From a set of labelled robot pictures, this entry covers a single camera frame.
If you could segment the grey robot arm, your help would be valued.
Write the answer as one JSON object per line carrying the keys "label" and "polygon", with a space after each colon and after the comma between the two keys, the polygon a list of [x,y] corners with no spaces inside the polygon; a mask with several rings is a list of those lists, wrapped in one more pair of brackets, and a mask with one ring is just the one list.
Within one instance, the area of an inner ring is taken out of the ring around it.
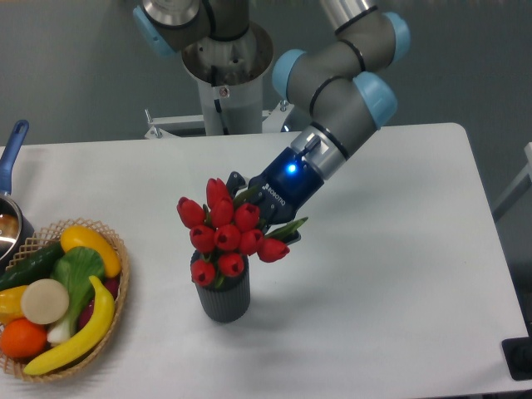
{"label": "grey robot arm", "polygon": [[298,210],[385,125],[397,99],[377,72],[405,56],[411,34],[373,1],[324,1],[334,43],[316,54],[273,54],[270,36],[245,1],[143,1],[133,17],[161,56],[180,54],[196,80],[208,135],[263,130],[263,76],[311,123],[258,176],[232,174],[229,192],[256,204],[261,229],[288,244],[300,235]]}

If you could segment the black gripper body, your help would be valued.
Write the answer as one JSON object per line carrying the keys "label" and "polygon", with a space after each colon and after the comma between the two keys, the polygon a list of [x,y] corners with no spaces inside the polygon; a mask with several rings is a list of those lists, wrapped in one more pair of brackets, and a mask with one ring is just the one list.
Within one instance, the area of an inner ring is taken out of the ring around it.
{"label": "black gripper body", "polygon": [[249,202],[259,207],[266,225],[287,223],[295,219],[298,210],[323,183],[320,174],[288,147],[249,181],[249,188],[257,189]]}

